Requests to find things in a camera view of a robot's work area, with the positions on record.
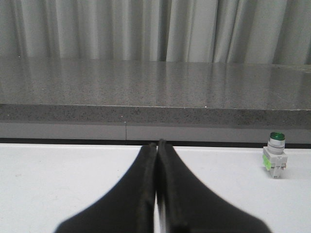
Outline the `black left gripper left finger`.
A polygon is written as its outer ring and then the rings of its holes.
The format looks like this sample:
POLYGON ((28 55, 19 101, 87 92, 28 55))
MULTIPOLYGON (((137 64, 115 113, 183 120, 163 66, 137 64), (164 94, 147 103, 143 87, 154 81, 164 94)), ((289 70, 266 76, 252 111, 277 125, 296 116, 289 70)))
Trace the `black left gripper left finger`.
POLYGON ((97 202, 62 222, 58 233, 152 233, 156 144, 142 146, 116 185, 97 202))

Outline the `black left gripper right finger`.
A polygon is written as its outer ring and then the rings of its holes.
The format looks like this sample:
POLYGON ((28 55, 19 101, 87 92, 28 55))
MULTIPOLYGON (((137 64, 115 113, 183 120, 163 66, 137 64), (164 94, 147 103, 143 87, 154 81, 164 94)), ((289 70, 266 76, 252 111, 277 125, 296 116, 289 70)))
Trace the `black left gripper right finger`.
POLYGON ((157 151, 157 199, 164 233, 267 233, 260 219, 231 205, 206 187, 171 144, 157 151))

